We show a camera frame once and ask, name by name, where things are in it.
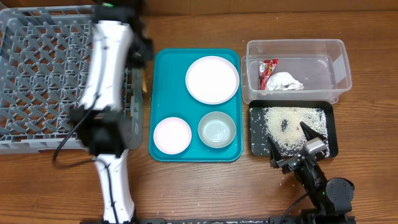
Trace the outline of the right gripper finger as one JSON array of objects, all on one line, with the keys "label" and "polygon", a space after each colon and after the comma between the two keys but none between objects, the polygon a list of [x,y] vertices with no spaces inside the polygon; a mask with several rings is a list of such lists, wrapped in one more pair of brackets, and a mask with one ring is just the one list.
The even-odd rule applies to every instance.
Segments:
[{"label": "right gripper finger", "polygon": [[283,157],[279,152],[279,148],[275,145],[274,141],[270,136],[267,137],[267,143],[269,145],[269,157],[270,157],[270,165],[273,168],[279,168],[280,163],[284,161]]},{"label": "right gripper finger", "polygon": [[326,137],[324,137],[322,134],[316,132],[312,128],[310,128],[307,124],[305,124],[303,121],[300,122],[300,126],[302,128],[302,131],[304,133],[304,136],[307,141],[311,141],[314,139],[320,139],[324,143],[326,143]]}]

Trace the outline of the white rice pile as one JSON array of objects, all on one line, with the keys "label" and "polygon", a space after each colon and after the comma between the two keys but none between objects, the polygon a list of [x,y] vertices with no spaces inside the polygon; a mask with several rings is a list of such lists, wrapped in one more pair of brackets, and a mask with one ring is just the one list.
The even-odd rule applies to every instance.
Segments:
[{"label": "white rice pile", "polygon": [[267,137],[280,147],[284,157],[296,155],[307,141],[300,122],[328,136],[326,115],[320,108],[299,107],[252,107],[249,109],[250,148],[255,156],[270,154]]}]

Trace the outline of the white tissue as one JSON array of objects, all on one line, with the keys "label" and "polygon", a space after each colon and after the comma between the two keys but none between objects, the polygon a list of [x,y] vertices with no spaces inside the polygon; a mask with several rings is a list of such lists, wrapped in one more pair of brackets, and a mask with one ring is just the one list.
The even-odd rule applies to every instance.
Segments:
[{"label": "white tissue", "polygon": [[267,81],[266,90],[303,90],[303,84],[289,72],[278,72],[271,75]]}]

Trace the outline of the grey round bowl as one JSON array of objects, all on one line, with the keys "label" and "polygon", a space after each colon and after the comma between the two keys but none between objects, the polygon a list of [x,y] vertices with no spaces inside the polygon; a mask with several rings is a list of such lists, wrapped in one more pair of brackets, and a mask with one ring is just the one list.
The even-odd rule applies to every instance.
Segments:
[{"label": "grey round bowl", "polygon": [[233,119],[221,111],[210,112],[200,120],[198,135],[208,147],[221,149],[230,145],[236,135]]}]

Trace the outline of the red snack wrapper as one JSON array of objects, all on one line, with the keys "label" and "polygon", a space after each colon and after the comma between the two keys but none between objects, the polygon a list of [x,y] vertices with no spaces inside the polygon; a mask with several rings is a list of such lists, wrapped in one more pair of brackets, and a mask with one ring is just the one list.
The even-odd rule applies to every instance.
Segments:
[{"label": "red snack wrapper", "polygon": [[268,79],[279,63],[278,59],[263,60],[259,63],[259,89],[265,90]]}]

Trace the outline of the pink shallow bowl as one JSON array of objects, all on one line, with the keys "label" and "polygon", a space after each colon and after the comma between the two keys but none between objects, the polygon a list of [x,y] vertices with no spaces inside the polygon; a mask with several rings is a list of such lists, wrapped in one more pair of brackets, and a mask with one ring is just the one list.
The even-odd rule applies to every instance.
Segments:
[{"label": "pink shallow bowl", "polygon": [[155,127],[153,139],[161,152],[175,155],[188,148],[192,140],[192,131],[183,119],[169,117]]}]

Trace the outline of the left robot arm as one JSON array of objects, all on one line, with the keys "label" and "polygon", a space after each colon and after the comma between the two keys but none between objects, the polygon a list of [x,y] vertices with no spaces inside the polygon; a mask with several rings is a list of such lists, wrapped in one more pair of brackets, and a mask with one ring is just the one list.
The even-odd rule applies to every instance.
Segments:
[{"label": "left robot arm", "polygon": [[129,190],[127,158],[142,144],[142,78],[153,60],[143,1],[97,1],[93,52],[83,96],[69,120],[92,155],[104,201],[101,223],[138,223]]}]

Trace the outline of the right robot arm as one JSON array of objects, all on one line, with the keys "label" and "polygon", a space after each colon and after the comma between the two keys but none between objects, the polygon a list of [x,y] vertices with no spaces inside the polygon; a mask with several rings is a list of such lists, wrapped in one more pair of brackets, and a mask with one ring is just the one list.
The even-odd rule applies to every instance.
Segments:
[{"label": "right robot arm", "polygon": [[[268,137],[270,165],[281,168],[283,174],[293,172],[302,184],[305,194],[298,198],[281,217],[270,217],[269,221],[279,223],[355,223],[355,217],[347,216],[352,211],[354,184],[345,178],[327,179],[318,161],[325,158],[327,138],[314,131],[304,122],[300,126],[307,141],[299,154],[283,159],[279,146]],[[290,216],[292,209],[308,197],[312,209],[302,210],[299,216]]]}]

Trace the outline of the grey plastic dishwasher rack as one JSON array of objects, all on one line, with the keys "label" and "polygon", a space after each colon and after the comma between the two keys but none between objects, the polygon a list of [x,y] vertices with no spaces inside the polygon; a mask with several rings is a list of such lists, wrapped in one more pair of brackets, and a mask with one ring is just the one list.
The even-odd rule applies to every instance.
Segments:
[{"label": "grey plastic dishwasher rack", "polygon": [[88,149],[69,112],[78,107],[93,52],[94,6],[1,11],[1,153]]}]

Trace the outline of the black rectangular tray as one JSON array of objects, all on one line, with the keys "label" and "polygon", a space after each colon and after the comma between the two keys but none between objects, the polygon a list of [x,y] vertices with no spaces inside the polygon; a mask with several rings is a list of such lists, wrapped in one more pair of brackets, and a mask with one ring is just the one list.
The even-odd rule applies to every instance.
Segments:
[{"label": "black rectangular tray", "polygon": [[335,118],[330,103],[276,100],[254,100],[249,104],[249,146],[253,155],[270,155],[268,136],[280,147],[282,156],[297,155],[307,141],[300,122],[327,138],[327,157],[338,155]]}]

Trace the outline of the clear plastic bin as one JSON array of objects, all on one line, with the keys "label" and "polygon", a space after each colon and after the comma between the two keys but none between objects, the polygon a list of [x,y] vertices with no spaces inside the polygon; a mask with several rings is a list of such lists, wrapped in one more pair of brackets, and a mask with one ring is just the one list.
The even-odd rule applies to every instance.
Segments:
[{"label": "clear plastic bin", "polygon": [[[302,90],[260,90],[259,64],[277,59],[273,73],[288,72]],[[331,104],[352,87],[351,69],[339,39],[251,40],[241,59],[241,89],[245,103],[253,100],[313,100]]]}]

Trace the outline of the large white round plate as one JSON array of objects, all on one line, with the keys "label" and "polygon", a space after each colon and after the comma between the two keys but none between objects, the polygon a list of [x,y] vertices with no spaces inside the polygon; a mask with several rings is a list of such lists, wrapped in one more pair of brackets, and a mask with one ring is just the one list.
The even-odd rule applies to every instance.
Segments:
[{"label": "large white round plate", "polygon": [[232,99],[239,87],[239,73],[223,57],[206,56],[194,61],[185,75],[186,88],[194,99],[218,105]]}]

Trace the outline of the teal plastic serving tray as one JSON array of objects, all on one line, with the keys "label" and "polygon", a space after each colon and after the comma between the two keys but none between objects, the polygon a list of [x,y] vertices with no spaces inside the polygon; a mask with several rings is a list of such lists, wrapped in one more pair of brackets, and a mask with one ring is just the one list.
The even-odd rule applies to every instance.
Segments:
[{"label": "teal plastic serving tray", "polygon": [[[218,56],[240,69],[238,54],[231,49],[163,49],[155,57],[149,128],[149,153],[161,162],[233,162],[243,151],[241,89],[227,102],[218,105],[200,103],[189,94],[185,76],[189,66],[206,56]],[[237,131],[232,143],[221,149],[206,146],[198,135],[198,124],[204,115],[221,111],[234,121]],[[178,117],[192,130],[192,140],[179,154],[165,154],[154,142],[154,130],[165,118]]]}]

